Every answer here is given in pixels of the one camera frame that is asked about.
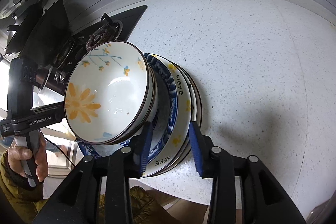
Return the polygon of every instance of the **floral bowl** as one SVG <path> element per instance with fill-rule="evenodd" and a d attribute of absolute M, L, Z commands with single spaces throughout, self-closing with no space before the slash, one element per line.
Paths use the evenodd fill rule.
<path fill-rule="evenodd" d="M 64 104 L 69 127 L 87 143 L 113 142 L 141 126 L 153 90 L 149 66 L 137 47 L 122 41 L 101 44 L 69 78 Z"/>

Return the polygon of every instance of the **person's hand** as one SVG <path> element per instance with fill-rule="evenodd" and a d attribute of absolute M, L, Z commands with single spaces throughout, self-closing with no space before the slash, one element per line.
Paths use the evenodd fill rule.
<path fill-rule="evenodd" d="M 37 164 L 36 175 L 42 182 L 48 176 L 47 153 L 45 151 L 46 142 L 42 133 L 40 133 L 40 147 L 35 155 L 35 163 Z M 33 152 L 23 146 L 16 146 L 15 140 L 8 149 L 8 164 L 15 173 L 26 177 L 25 171 L 21 165 L 21 160 L 29 160 L 33 156 Z"/>

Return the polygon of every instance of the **stack of plates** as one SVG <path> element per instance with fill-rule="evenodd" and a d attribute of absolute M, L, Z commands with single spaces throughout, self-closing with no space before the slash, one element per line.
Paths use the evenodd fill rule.
<path fill-rule="evenodd" d="M 190 152 L 188 128 L 191 121 L 202 122 L 202 102 L 194 80 L 180 66 L 153 54 L 144 54 L 157 81 L 159 109 L 153 121 L 153 138 L 143 177 L 163 174 L 177 166 Z M 84 155 L 109 156 L 129 140 L 115 145 L 78 142 Z"/>

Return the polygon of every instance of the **blue and white plate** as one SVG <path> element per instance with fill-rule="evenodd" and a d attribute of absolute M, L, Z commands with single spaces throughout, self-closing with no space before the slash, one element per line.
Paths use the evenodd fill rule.
<path fill-rule="evenodd" d="M 168 68 L 157 58 L 149 54 L 144 54 L 150 67 L 154 70 L 155 76 L 161 79 L 157 79 L 159 89 L 159 112 L 157 115 L 157 122 L 153 130 L 153 139 L 151 144 L 151 150 L 148 157 L 148 163 L 151 162 L 164 148 L 168 142 L 177 119 L 178 110 L 178 96 L 176 84 L 174 78 L 171 75 Z M 124 143 L 116 145 L 91 145 L 78 141 L 78 146 L 83 155 L 93 155 L 95 158 L 111 155 L 119 148 L 128 145 L 129 140 Z"/>

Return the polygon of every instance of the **white speckled countertop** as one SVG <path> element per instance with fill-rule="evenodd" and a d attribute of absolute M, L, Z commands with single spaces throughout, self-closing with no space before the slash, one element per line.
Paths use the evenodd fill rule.
<path fill-rule="evenodd" d="M 284 0 L 147 0 L 129 38 L 195 79 L 202 132 L 233 155 L 255 154 L 304 217 L 336 188 L 336 27 Z M 192 156 L 141 179 L 208 204 L 212 181 Z"/>

